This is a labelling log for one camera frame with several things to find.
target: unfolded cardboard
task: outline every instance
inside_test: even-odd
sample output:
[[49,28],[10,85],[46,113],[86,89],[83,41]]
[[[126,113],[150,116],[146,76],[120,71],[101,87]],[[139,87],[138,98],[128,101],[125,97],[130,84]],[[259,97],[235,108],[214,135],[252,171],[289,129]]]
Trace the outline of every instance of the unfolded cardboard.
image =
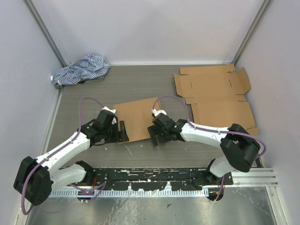
[[[153,125],[151,109],[156,99],[157,97],[154,97],[113,106],[117,110],[118,119],[125,122],[129,142],[150,138],[147,128]],[[161,109],[159,102],[157,102],[155,109]]]
[[251,89],[245,70],[233,64],[180,69],[174,74],[177,94],[191,104],[194,122],[211,127],[240,124],[256,135],[250,105],[244,94]]

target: table surface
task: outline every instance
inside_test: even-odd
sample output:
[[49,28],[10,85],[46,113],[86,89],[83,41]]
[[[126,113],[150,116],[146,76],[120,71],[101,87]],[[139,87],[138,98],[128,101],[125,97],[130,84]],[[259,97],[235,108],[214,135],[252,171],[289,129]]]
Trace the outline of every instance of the table surface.
[[[112,66],[105,80],[67,86],[53,126],[48,150],[68,139],[78,128],[78,105],[83,97],[93,97],[112,108],[114,104],[176,95],[173,73],[180,65]],[[165,98],[162,109],[174,119],[185,119],[184,106],[176,99]],[[82,104],[82,122],[96,118],[101,108],[91,100]],[[150,139],[126,144],[93,146],[65,164],[83,160],[93,167],[206,167],[222,156],[221,149],[197,142],[168,142],[153,147]]]

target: gray floor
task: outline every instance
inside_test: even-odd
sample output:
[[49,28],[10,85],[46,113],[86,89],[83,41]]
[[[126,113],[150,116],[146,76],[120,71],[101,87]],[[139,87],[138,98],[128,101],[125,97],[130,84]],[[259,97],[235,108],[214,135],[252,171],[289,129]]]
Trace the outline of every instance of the gray floor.
[[[176,95],[173,73],[180,66],[113,66],[104,81],[66,87],[53,127],[48,150],[69,138],[78,127],[78,104],[93,97],[111,107],[114,104],[162,95]],[[185,110],[176,99],[166,98],[161,106],[174,120],[185,119]],[[96,118],[97,103],[83,103],[83,123]],[[66,165],[83,160],[93,167],[200,166],[222,155],[221,150],[195,142],[169,142],[153,147],[150,140],[94,146],[74,157]]]
[[275,225],[264,187],[231,188],[215,204],[206,197],[49,198],[27,225]]

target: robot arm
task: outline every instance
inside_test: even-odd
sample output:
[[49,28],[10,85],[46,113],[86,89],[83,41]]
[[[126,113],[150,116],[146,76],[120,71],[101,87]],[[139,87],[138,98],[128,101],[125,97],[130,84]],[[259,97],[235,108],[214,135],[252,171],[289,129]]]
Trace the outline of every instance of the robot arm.
[[68,140],[60,144],[50,152],[35,159],[26,157],[22,160],[14,188],[22,194],[25,180],[30,171],[42,160],[47,159],[31,176],[26,187],[25,198],[34,206],[44,202],[52,191],[75,182],[93,183],[95,174],[93,168],[83,161],[76,162],[71,167],[59,170],[66,162],[82,151],[104,140],[104,143],[126,142],[129,138],[126,134],[124,121],[120,121],[115,110],[103,108],[95,120],[81,126],[80,132],[75,132]]
[[192,123],[192,125],[209,130],[218,130],[212,133],[200,129],[195,129],[186,120],[177,122],[170,119],[165,111],[160,110],[153,113],[153,126],[148,128],[154,146],[158,145],[156,137],[160,142],[183,141],[200,142],[220,148],[224,156],[214,159],[206,170],[206,178],[211,183],[215,183],[226,173],[234,170],[249,172],[260,145],[253,139],[240,135],[224,134],[221,131],[236,131],[247,134],[247,131],[238,124],[231,127],[208,127]]

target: striped cloth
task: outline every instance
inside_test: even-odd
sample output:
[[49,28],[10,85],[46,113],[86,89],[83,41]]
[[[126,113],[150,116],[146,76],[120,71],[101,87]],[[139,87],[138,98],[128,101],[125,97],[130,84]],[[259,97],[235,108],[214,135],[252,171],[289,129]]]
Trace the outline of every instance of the striped cloth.
[[56,70],[51,76],[51,81],[55,88],[60,90],[65,85],[102,81],[111,67],[104,60],[103,55],[86,55],[74,65]]

